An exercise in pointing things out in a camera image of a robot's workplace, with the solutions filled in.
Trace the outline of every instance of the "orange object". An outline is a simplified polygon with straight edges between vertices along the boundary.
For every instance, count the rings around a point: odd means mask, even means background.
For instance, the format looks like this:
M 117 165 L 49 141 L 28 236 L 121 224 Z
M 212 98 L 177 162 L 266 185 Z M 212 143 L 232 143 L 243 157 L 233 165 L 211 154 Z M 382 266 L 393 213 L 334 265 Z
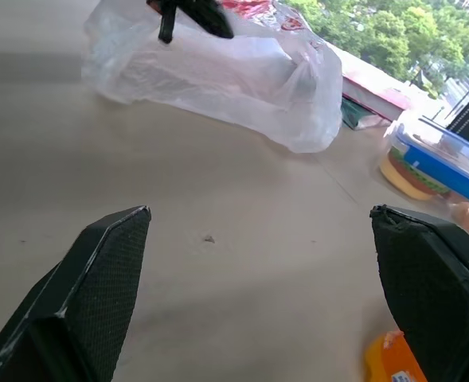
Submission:
M 401 331 L 380 336 L 365 351 L 367 382 L 427 382 Z

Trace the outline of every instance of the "blue lid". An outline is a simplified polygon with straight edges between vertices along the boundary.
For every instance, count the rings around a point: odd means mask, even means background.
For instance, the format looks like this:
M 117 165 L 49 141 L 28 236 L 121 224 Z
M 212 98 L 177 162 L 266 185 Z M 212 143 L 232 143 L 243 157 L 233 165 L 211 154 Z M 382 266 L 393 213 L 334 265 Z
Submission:
M 397 123 L 404 160 L 469 199 L 469 142 L 424 119 Z

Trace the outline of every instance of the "green foliage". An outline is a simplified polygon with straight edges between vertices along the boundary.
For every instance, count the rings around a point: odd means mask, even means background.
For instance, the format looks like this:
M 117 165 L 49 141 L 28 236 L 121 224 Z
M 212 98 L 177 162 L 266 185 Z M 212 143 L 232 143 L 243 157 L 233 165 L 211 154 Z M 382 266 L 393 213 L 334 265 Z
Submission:
M 436 42 L 437 26 L 434 16 L 423 8 L 410 6 L 402 14 L 402 20 L 409 41 L 409 58 L 421 61 L 432 51 Z
M 367 23 L 362 57 L 390 76 L 406 80 L 409 67 L 408 39 L 404 22 L 384 10 L 377 12 Z
M 426 71 L 425 89 L 469 70 L 469 14 L 452 0 L 287 0 L 330 43 L 398 80 Z

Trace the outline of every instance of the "tree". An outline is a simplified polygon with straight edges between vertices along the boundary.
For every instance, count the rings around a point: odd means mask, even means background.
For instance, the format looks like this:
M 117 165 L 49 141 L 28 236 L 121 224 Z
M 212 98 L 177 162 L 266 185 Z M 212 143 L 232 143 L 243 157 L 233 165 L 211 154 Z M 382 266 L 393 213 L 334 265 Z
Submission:
M 469 74 L 469 65 L 464 61 L 447 61 L 440 62 L 441 72 L 445 75 L 444 81 L 449 78 L 463 78 Z
M 453 2 L 449 0 L 425 0 L 434 10 L 442 10 L 446 6 L 451 6 Z
M 440 72 L 430 68 L 427 71 L 420 71 L 416 84 L 425 90 L 432 99 L 437 99 L 444 85 L 444 79 Z
M 351 12 L 357 4 L 356 0 L 322 0 L 321 3 L 331 13 Z
M 375 10 L 385 10 L 400 17 L 409 7 L 424 8 L 422 0 L 367 0 L 367 5 Z
M 448 5 L 437 10 L 434 18 L 437 21 L 439 33 L 448 37 L 452 44 L 460 46 L 463 60 L 469 64 L 469 14 L 466 10 Z M 459 62 L 455 60 L 452 65 L 459 67 Z
M 406 80 L 409 67 L 405 25 L 394 14 L 379 11 L 368 23 L 362 57 L 398 80 Z
M 451 40 L 446 36 L 442 36 L 435 41 L 434 54 L 443 60 L 450 61 L 454 64 L 464 62 L 463 47 L 456 40 Z
M 402 21 L 408 38 L 409 58 L 421 62 L 435 48 L 437 26 L 434 16 L 427 10 L 410 6 L 402 14 Z
M 296 8 L 307 20 L 311 28 L 313 27 L 312 24 L 317 24 L 322 19 L 322 8 L 324 7 L 321 7 L 322 4 L 318 3 L 317 0 L 288 0 L 286 3 Z
M 352 20 L 348 14 L 330 13 L 326 15 L 321 28 L 314 30 L 314 32 L 340 49 L 360 56 L 362 34 L 358 31 L 357 22 Z

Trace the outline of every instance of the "window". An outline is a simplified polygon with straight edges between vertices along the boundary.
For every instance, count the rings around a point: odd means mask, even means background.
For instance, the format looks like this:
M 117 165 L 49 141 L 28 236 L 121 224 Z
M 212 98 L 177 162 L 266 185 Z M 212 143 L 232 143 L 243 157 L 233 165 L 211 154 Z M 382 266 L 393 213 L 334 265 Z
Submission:
M 393 77 L 399 92 L 425 97 L 435 122 L 448 125 L 469 102 L 469 0 L 280 1 L 334 47 Z

